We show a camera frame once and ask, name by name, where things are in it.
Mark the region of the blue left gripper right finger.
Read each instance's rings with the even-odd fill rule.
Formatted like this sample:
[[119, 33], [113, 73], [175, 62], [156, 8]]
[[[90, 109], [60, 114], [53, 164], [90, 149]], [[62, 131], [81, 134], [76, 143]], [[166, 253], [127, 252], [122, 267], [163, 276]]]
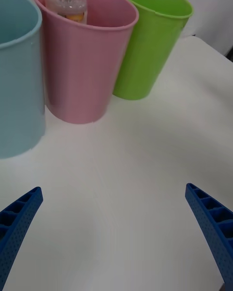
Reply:
[[224, 281], [226, 291], [233, 289], [233, 212], [188, 183], [185, 198], [203, 232]]

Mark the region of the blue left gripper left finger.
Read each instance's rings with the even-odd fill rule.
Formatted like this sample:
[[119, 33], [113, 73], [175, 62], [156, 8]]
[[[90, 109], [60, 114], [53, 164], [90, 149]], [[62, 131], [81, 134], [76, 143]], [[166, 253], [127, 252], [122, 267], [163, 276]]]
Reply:
[[35, 187], [0, 212], [0, 290], [42, 202], [42, 190]]

